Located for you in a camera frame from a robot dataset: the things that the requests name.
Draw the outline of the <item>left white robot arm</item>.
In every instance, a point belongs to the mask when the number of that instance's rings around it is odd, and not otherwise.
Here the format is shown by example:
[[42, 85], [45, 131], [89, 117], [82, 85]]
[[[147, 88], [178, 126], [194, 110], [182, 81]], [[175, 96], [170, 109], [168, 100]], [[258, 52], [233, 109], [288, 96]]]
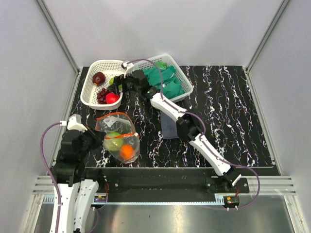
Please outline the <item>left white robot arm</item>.
[[51, 168], [54, 184], [52, 233], [84, 233], [86, 219], [96, 192], [105, 186], [103, 173], [86, 168], [85, 157], [102, 146], [94, 130], [67, 130], [61, 140], [55, 165]]

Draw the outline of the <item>red fake peach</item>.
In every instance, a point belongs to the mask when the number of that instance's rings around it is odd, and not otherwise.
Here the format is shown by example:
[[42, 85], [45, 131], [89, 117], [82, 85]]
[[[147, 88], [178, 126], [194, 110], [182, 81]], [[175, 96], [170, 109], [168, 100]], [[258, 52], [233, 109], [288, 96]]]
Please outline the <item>red fake peach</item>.
[[110, 93], [106, 94], [105, 101], [106, 101], [106, 104], [113, 104], [113, 103], [117, 102], [119, 100], [119, 98], [120, 98], [120, 96], [118, 94], [110, 92]]

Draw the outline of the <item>purple fake grapes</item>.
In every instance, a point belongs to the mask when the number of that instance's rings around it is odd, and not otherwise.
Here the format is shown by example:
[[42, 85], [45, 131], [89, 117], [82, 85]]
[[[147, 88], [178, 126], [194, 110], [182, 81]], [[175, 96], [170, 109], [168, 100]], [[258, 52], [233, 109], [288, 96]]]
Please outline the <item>purple fake grapes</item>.
[[107, 104], [106, 95], [109, 93], [110, 91], [108, 89], [102, 88], [101, 91], [97, 93], [98, 104]]

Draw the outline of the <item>clear zip top bag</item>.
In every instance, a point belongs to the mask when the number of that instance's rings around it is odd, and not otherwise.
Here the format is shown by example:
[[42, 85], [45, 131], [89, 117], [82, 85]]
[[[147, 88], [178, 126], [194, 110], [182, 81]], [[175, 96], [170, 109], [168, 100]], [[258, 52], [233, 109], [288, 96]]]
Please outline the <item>clear zip top bag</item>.
[[97, 118], [95, 129], [105, 133], [104, 148], [124, 164], [134, 162], [140, 154], [140, 138], [128, 114], [114, 112]]

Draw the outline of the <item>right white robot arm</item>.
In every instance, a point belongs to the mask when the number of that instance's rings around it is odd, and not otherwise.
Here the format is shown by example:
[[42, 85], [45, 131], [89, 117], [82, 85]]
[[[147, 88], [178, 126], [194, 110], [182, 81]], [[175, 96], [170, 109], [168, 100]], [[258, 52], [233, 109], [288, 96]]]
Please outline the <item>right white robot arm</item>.
[[218, 176], [222, 190], [229, 193], [238, 187], [242, 175], [210, 144], [205, 136], [205, 125], [197, 115], [176, 105], [160, 90], [151, 86], [141, 70], [114, 77], [113, 83], [107, 89], [118, 94], [119, 86], [122, 92], [137, 92], [144, 101], [149, 102], [152, 107], [162, 111], [174, 121], [180, 140], [197, 149], [209, 162]]

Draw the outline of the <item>dark red fake apple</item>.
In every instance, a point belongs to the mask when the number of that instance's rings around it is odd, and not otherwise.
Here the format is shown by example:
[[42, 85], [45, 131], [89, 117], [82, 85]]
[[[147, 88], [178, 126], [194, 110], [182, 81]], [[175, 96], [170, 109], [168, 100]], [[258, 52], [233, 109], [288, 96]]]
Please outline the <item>dark red fake apple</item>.
[[104, 84], [106, 81], [106, 76], [102, 72], [97, 72], [92, 77], [92, 82], [96, 86]]

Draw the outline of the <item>pale green fake cabbage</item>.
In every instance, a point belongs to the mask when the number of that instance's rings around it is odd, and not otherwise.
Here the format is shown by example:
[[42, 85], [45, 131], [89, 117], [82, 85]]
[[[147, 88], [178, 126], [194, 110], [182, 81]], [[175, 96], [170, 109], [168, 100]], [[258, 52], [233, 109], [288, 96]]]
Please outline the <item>pale green fake cabbage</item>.
[[124, 144], [123, 138], [118, 138], [118, 136], [121, 136], [118, 132], [106, 133], [104, 147], [109, 151], [118, 151]]

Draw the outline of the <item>orange fake fruit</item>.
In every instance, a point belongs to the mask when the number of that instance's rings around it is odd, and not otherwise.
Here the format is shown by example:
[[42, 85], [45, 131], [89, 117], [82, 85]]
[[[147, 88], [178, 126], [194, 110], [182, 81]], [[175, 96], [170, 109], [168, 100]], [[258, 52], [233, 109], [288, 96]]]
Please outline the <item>orange fake fruit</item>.
[[120, 148], [120, 155], [121, 155], [121, 158], [123, 158], [124, 160], [130, 160], [134, 157], [135, 152], [131, 145], [124, 144]]

